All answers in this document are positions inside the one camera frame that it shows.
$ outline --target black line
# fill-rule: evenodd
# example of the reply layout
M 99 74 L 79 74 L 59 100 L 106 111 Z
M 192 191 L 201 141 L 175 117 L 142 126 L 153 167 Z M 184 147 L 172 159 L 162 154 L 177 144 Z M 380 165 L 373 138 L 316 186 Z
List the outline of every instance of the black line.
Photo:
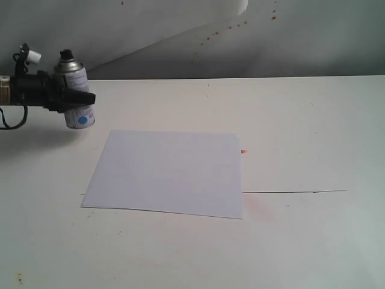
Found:
M 331 193 L 334 191 L 348 190 L 327 190 L 327 191 L 244 191 L 244 194 L 303 194 L 303 193 Z

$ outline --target white tabletop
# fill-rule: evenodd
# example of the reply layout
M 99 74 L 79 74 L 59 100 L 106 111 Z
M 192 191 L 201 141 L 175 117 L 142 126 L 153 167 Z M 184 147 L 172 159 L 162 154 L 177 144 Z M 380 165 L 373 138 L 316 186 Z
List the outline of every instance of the white tabletop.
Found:
M 32 108 L 0 132 L 1 288 L 385 286 L 385 76 L 91 90 L 89 129 Z M 244 191 L 332 192 L 244 194 L 243 220 L 80 208 L 112 129 L 235 132 Z

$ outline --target robotic arm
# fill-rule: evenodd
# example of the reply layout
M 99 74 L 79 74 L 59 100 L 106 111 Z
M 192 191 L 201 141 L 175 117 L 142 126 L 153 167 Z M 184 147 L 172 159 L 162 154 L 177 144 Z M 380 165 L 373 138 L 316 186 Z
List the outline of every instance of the robotic arm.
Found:
M 17 129 L 23 126 L 28 117 L 28 106 L 44 107 L 50 111 L 64 113 L 95 103 L 95 94 L 63 87 L 47 72 L 40 70 L 36 75 L 27 74 L 27 65 L 37 64 L 40 60 L 40 54 L 29 50 L 27 44 L 20 47 L 20 53 L 14 54 L 13 59 L 16 62 L 14 76 L 0 76 L 0 106 L 23 106 L 24 116 L 18 125 L 9 126 L 0 108 L 4 124 L 0 129 Z

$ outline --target spray paint can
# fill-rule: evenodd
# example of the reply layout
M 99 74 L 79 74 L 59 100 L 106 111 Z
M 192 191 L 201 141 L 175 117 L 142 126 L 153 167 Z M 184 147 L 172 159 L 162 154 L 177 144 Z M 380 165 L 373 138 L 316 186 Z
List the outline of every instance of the spray paint can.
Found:
M 76 61 L 72 51 L 60 51 L 59 63 L 55 66 L 55 75 L 59 82 L 69 89 L 88 92 L 87 73 L 83 64 Z M 95 122 L 93 105 L 73 108 L 64 113 L 69 128 L 88 128 Z

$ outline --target white nozzle cap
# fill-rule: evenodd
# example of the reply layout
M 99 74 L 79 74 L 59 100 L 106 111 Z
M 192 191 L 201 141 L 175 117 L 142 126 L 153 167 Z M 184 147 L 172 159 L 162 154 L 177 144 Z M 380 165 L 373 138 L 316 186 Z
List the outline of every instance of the white nozzle cap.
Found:
M 40 53 L 30 50 L 26 58 L 26 61 L 33 64 L 39 64 L 41 57 L 42 55 Z

